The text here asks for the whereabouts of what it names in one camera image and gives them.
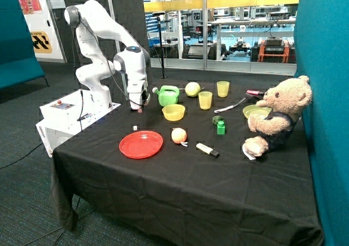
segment tennis ball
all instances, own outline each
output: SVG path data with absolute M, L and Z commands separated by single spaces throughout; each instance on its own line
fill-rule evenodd
M 189 82 L 185 87 L 185 93 L 189 97 L 196 97 L 200 90 L 200 85 L 197 82 Z
M 186 140 L 186 132 L 182 128 L 175 128 L 171 133 L 174 143 L 180 144 Z

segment highlighter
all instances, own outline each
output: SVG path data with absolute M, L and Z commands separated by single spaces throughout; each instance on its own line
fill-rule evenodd
M 196 148 L 202 150 L 203 152 L 215 157 L 215 158 L 218 158 L 219 156 L 219 153 L 217 151 L 215 151 L 214 149 L 210 148 L 210 147 L 207 147 L 206 145 L 202 144 L 202 143 L 198 143 L 196 145 Z

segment green watering can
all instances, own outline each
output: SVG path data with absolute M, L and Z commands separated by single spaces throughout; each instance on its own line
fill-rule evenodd
M 176 86 L 163 85 L 160 90 L 155 87 L 153 93 L 159 96 L 159 103 L 162 107 L 178 102 L 179 89 Z

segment teal wall panel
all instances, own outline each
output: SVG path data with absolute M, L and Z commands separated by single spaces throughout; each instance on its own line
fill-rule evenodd
M 310 161 L 326 245 L 349 242 L 349 68 L 347 0 L 300 0 L 297 72 L 313 102 L 304 112 Z
M 0 88 L 45 76 L 18 0 L 0 0 Z

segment glass wall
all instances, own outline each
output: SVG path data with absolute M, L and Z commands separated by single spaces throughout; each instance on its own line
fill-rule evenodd
M 298 0 L 147 0 L 152 66 L 161 66 L 162 49 L 168 68 L 293 75 L 297 5 Z M 155 11 L 165 12 L 161 44 Z

